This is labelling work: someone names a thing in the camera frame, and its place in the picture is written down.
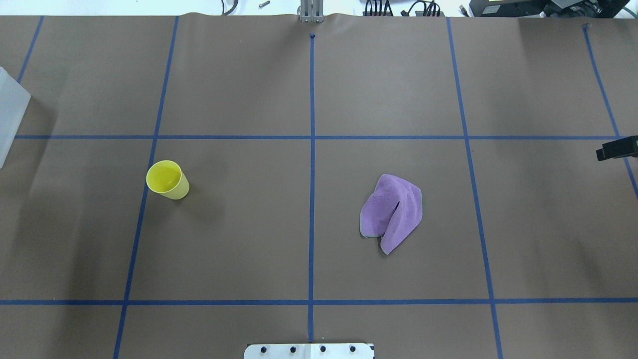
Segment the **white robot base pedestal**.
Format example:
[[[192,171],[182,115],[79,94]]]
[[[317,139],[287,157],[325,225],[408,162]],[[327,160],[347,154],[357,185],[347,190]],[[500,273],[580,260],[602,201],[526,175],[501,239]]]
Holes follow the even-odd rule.
[[[299,343],[249,345],[244,359],[375,359],[373,344]]]

